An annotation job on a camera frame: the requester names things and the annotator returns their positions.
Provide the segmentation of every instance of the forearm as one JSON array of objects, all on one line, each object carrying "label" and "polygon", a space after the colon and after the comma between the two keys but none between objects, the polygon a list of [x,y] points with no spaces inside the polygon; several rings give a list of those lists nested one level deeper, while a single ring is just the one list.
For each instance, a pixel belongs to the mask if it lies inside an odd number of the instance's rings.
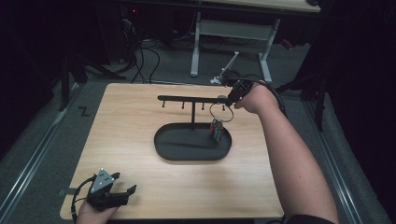
[{"label": "forearm", "polygon": [[338,223],[326,179],[303,139],[279,109],[265,108],[258,115],[286,216],[311,215]]}]

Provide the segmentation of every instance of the desk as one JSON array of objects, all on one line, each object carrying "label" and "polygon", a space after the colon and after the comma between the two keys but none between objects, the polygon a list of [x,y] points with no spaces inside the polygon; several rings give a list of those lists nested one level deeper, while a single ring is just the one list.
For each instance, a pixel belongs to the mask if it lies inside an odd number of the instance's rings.
[{"label": "desk", "polygon": [[[164,124],[191,121],[191,106],[163,102],[158,95],[218,97],[229,88],[110,84],[98,109],[70,188],[105,168],[120,172],[111,192],[137,185],[115,219],[281,217],[262,127],[257,116],[234,111],[225,128],[233,138],[229,154],[219,161],[167,161],[154,146]],[[198,105],[196,122],[210,122]],[[89,185],[79,197],[87,194]],[[61,217],[71,219],[67,195]]]},{"label": "desk", "polygon": [[[222,3],[243,7],[264,7],[305,13],[318,13],[320,11],[319,7],[312,7],[308,5],[305,0],[200,0],[198,3],[200,5],[203,3]],[[195,45],[191,61],[191,76],[198,76],[200,35],[219,35],[266,41],[266,45],[263,48],[262,53],[259,53],[259,60],[264,80],[267,83],[271,83],[271,74],[266,60],[274,42],[279,23],[279,18],[275,19],[273,25],[252,25],[239,22],[201,20],[201,12],[198,12],[195,25]]]}]

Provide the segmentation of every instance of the small object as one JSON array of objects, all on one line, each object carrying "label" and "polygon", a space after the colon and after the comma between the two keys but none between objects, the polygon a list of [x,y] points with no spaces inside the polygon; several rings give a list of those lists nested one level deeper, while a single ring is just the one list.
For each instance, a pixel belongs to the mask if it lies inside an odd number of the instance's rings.
[{"label": "small object", "polygon": [[[222,105],[223,111],[225,110],[225,106],[227,106],[225,104],[213,104],[213,105]],[[223,123],[224,122],[229,122],[229,121],[231,121],[233,119],[233,111],[231,110],[231,108],[229,106],[227,106],[227,108],[230,109],[232,117],[230,119],[228,119],[228,120],[222,120],[222,119],[219,119],[217,116],[215,116],[213,114],[213,112],[212,112],[212,106],[213,105],[211,105],[209,107],[209,112],[210,112],[210,114],[213,117],[213,120],[210,123],[209,132],[210,132],[210,136],[213,139],[215,139],[216,141],[220,141],[221,140],[221,134],[223,133],[223,129],[224,129]]]},{"label": "small object", "polygon": [[287,39],[283,39],[282,42],[280,42],[280,44],[283,45],[283,47],[285,47],[286,49],[293,48],[293,45]]},{"label": "small object", "polygon": [[210,124],[210,136],[213,137],[216,141],[221,139],[221,134],[223,132],[223,123],[221,119],[213,118],[212,123]]}]

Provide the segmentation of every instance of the black oval tray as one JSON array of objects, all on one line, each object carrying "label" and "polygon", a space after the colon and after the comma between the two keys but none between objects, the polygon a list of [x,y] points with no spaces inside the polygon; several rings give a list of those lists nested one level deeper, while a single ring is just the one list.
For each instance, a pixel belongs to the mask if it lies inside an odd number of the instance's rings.
[{"label": "black oval tray", "polygon": [[216,141],[209,134],[210,123],[170,123],[154,136],[157,153],[169,161],[217,161],[227,156],[233,142],[224,128]]}]

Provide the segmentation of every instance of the vertical pole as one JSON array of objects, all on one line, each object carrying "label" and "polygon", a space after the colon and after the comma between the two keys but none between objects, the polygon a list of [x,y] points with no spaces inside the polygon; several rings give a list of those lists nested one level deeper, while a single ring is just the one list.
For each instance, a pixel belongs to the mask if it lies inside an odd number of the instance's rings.
[{"label": "vertical pole", "polygon": [[192,77],[198,76],[198,66],[199,66],[199,37],[201,33],[201,12],[197,13],[197,21],[195,23],[195,44],[194,51],[192,52],[192,60],[191,60],[191,73]]},{"label": "vertical pole", "polygon": [[191,111],[191,129],[195,128],[195,102],[192,102],[192,111]]}]

